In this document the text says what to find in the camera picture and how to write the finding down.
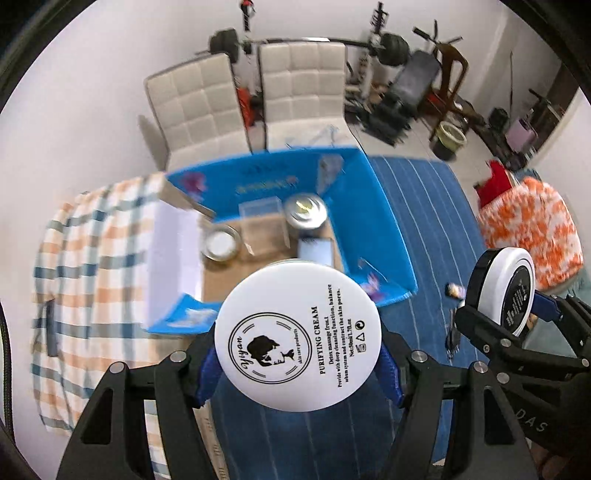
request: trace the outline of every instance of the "wooden chair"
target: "wooden chair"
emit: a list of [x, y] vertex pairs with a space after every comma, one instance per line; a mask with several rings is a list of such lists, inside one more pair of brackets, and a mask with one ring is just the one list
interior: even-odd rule
[[[435, 111], [437, 116], [437, 123], [431, 131], [431, 140], [435, 136], [437, 127], [445, 120], [448, 112], [453, 112], [461, 115], [468, 120], [468, 125], [478, 124], [483, 121], [482, 116], [476, 113], [476, 111], [467, 102], [462, 103], [462, 109], [455, 106], [454, 101], [456, 100], [457, 93], [464, 82], [466, 73], [468, 72], [468, 61], [453, 45], [448, 44], [437, 44], [433, 50], [435, 58], [439, 59], [439, 53], [441, 53], [441, 86], [439, 90], [431, 90], [431, 93], [427, 95], [425, 102], [431, 107], [429, 110]], [[450, 91], [450, 81], [452, 76], [453, 64], [458, 62], [462, 70], [460, 76], [456, 80], [456, 84]]]

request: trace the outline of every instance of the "trash bin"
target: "trash bin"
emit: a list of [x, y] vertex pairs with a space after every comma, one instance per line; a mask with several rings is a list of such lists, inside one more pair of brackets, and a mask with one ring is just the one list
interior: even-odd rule
[[441, 122], [431, 140], [431, 150], [437, 158], [452, 161], [456, 158], [456, 152], [466, 143], [467, 139], [462, 130], [450, 122]]

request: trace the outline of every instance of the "barbell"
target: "barbell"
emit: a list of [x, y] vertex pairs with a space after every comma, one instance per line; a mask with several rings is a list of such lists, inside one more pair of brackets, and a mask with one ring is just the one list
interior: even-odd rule
[[[220, 30], [209, 38], [209, 51], [214, 53], [226, 53], [231, 63], [236, 63], [240, 55], [240, 47], [246, 54], [252, 52], [253, 44], [283, 43], [288, 41], [313, 41], [312, 38], [268, 38], [266, 40], [246, 40], [241, 43], [234, 28]], [[379, 44], [349, 40], [347, 38], [322, 38], [322, 41], [334, 41], [351, 47], [367, 48], [371, 56], [376, 56], [382, 65], [398, 67], [407, 62], [410, 49], [408, 43], [400, 36], [393, 33], [380, 35]]]

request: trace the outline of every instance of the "white jar lid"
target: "white jar lid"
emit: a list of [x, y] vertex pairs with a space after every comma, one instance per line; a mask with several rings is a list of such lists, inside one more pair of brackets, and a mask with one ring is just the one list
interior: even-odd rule
[[265, 267], [232, 290], [217, 316], [215, 346], [247, 397], [312, 411], [355, 392], [382, 342], [378, 309], [353, 280], [306, 261]]
[[527, 250], [489, 249], [472, 271], [466, 303], [518, 336], [530, 316], [534, 293], [534, 262]]

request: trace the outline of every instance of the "plaid towel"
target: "plaid towel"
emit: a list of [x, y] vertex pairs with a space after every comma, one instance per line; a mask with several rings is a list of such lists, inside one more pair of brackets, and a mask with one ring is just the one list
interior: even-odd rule
[[[160, 362], [190, 339], [150, 335], [145, 315], [146, 251], [163, 173], [123, 181], [66, 203], [49, 223], [34, 270], [33, 389], [48, 430], [70, 434], [109, 365]], [[196, 410], [212, 464], [228, 478], [210, 407]], [[168, 476], [155, 402], [146, 402], [154, 471]]]

